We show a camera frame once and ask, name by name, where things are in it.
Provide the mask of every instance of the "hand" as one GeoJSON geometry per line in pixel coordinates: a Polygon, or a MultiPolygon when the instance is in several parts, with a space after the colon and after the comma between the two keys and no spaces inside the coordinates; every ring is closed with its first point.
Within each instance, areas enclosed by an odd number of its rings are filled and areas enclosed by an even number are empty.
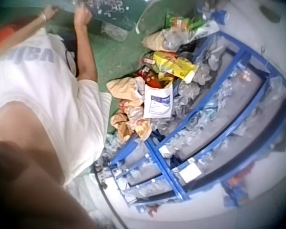
{"type": "Polygon", "coordinates": [[[54,18],[54,16],[59,12],[59,10],[59,7],[49,5],[44,9],[43,14],[46,16],[46,20],[49,21],[54,18]]]}
{"type": "Polygon", "coordinates": [[[80,28],[86,26],[91,18],[92,14],[89,9],[84,6],[78,7],[74,15],[74,27],[80,28]]]}

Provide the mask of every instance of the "yellow packaging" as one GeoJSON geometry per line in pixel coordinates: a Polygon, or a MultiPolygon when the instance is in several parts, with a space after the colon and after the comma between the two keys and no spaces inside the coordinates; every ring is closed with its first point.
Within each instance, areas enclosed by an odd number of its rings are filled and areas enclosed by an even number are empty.
{"type": "Polygon", "coordinates": [[[170,73],[190,83],[196,73],[197,66],[187,59],[171,52],[154,52],[153,59],[159,72],[170,73]]]}
{"type": "Polygon", "coordinates": [[[174,75],[169,73],[159,73],[158,79],[163,88],[168,87],[171,83],[174,82],[175,79],[177,79],[174,75]]]}

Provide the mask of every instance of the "black cable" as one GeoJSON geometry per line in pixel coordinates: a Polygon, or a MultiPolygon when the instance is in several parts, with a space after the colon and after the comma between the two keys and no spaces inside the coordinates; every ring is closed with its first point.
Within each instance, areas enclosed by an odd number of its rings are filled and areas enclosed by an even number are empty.
{"type": "Polygon", "coordinates": [[[96,178],[96,181],[97,181],[97,184],[99,185],[99,189],[106,201],[106,203],[108,204],[109,208],[111,209],[111,211],[113,212],[114,216],[117,218],[117,220],[119,221],[119,223],[122,225],[122,227],[124,229],[128,229],[128,227],[126,226],[126,224],[123,222],[123,220],[121,219],[121,217],[118,215],[118,213],[114,210],[112,204],[110,203],[109,199],[107,198],[103,188],[102,188],[102,185],[101,185],[101,182],[99,180],[99,177],[97,176],[97,171],[96,171],[96,167],[95,167],[95,163],[93,164],[93,171],[94,171],[94,174],[95,174],[95,178],[96,178]]]}

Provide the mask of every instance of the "yellow snack bag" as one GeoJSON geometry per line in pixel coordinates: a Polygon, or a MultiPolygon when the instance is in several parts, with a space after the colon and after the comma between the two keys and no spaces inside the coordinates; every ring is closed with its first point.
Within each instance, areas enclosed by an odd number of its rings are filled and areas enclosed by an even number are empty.
{"type": "Polygon", "coordinates": [[[153,59],[159,72],[170,73],[183,79],[186,83],[192,81],[198,67],[171,52],[154,52],[153,59]]]}

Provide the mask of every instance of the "white t-shirt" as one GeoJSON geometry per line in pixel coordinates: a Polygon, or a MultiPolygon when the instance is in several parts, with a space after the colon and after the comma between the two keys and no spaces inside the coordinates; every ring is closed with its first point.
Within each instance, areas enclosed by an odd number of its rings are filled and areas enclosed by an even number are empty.
{"type": "Polygon", "coordinates": [[[59,36],[41,29],[0,58],[0,108],[19,101],[36,114],[57,153],[65,184],[101,154],[111,95],[90,80],[77,81],[59,36]]]}

